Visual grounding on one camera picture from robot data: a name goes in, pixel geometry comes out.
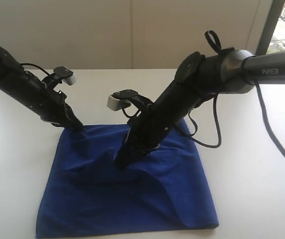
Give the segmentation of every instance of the tabletop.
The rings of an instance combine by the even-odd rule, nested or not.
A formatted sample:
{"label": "tabletop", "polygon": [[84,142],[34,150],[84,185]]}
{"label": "tabletop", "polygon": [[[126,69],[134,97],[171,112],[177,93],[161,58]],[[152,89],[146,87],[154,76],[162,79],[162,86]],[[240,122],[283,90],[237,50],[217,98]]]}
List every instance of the tabletop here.
{"label": "tabletop", "polygon": [[[44,77],[40,71],[33,73]],[[84,124],[123,124],[127,119],[122,112],[107,108],[108,95],[134,89],[156,100],[174,73],[174,69],[76,70],[78,82],[57,89],[68,96],[66,102]],[[285,86],[262,86],[262,93],[272,128],[285,147]],[[285,238],[285,159],[265,130],[256,90],[220,95],[217,110],[222,146],[197,148],[220,226],[94,238]],[[196,138],[216,143],[212,102],[191,115],[199,126]],[[61,132],[0,91],[0,239],[34,238],[37,210]]]}

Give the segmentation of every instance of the blue towel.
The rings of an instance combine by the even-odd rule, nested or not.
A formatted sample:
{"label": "blue towel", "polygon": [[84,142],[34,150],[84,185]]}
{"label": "blue towel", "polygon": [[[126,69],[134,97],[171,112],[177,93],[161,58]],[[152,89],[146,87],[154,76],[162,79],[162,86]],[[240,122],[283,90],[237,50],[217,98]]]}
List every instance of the blue towel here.
{"label": "blue towel", "polygon": [[[184,121],[180,127],[189,132]],[[119,171],[127,125],[65,129],[39,207],[36,238],[218,226],[195,144],[173,130],[158,150]]]}

